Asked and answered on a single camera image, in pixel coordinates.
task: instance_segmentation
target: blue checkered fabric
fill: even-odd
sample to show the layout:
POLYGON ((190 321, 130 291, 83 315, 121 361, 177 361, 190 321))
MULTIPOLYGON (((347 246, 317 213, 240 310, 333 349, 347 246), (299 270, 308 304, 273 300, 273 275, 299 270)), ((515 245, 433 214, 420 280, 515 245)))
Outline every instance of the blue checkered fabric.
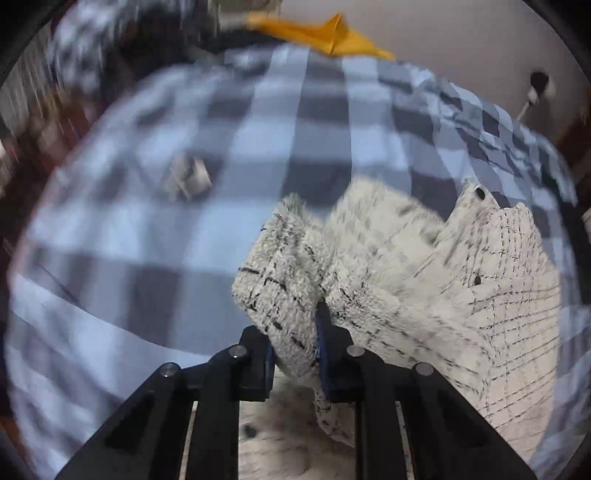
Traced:
POLYGON ((238 340, 249 320, 230 287, 278 199, 296 192, 322 216, 367 176, 443 219, 466 179, 531 209, 563 307, 554 412, 530 465, 556 477, 584 434, 591 314, 542 167, 576 202, 545 138, 400 61, 283 44, 150 76, 52 177, 14 265, 7 361, 38 474, 55 475, 160 364, 202 363, 238 340), (162 188, 179 154, 211 176, 191 200, 162 188))

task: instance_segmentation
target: white wall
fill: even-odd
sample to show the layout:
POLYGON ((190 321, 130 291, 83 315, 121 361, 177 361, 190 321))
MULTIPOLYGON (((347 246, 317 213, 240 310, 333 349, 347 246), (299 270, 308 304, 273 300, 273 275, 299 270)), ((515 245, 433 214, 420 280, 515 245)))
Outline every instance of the white wall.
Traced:
POLYGON ((554 80, 556 137, 589 84, 552 28, 522 0, 284 0, 281 16, 318 22, 344 12, 351 26, 401 60, 426 66, 516 116, 530 73, 554 80))

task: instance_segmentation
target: bed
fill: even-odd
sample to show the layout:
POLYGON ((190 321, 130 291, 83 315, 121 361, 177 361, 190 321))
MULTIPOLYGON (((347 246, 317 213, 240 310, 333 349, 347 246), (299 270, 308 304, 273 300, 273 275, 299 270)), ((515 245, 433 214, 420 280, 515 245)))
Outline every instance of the bed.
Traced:
POLYGON ((355 176, 446 219, 466 179, 525 203, 561 273, 550 423, 530 460, 555 478, 587 432, 591 312, 564 220, 563 159, 501 108, 403 61, 294 44, 160 70, 115 102, 56 171, 12 265, 6 356, 34 469, 53 478, 159 365, 187 367, 249 324, 230 293, 277 200, 326 215, 355 176), (210 189, 172 199, 179 155, 210 189))

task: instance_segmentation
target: gingham blanket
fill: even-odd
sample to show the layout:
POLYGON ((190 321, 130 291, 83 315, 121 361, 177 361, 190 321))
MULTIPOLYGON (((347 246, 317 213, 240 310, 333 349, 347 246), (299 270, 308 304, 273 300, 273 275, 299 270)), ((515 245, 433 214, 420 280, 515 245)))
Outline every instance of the gingham blanket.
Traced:
POLYGON ((297 192, 324 215, 359 175, 443 219, 468 178, 531 209, 563 292, 554 412, 531 466, 553 478, 578 446, 591 315, 542 168, 576 196, 552 145, 501 108, 408 63, 249 48, 147 78, 72 160, 11 278, 11 395, 42 478, 160 364, 202 363, 237 341, 249 322, 230 287, 279 198, 297 192), (179 154, 201 158, 213 184, 189 201, 163 190, 179 154))

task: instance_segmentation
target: crumpled cloth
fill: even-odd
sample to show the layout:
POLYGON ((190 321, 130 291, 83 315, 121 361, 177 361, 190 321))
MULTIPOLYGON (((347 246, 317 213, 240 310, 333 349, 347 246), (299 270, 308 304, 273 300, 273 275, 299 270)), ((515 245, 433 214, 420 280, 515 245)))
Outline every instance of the crumpled cloth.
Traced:
POLYGON ((321 428, 348 444, 353 409, 318 378, 322 297, 353 341, 402 367, 434 365, 527 460, 556 378, 560 283, 531 212, 501 209, 468 182, 447 222, 357 179, 325 223, 290 196, 263 226, 233 285, 281 369, 314 388, 321 428))
POLYGON ((387 50, 377 47, 370 39, 350 28, 345 16, 336 14, 322 25, 301 25, 260 12, 248 15, 248 28, 275 38, 287 40, 333 57, 345 55, 371 55, 394 60, 387 50))

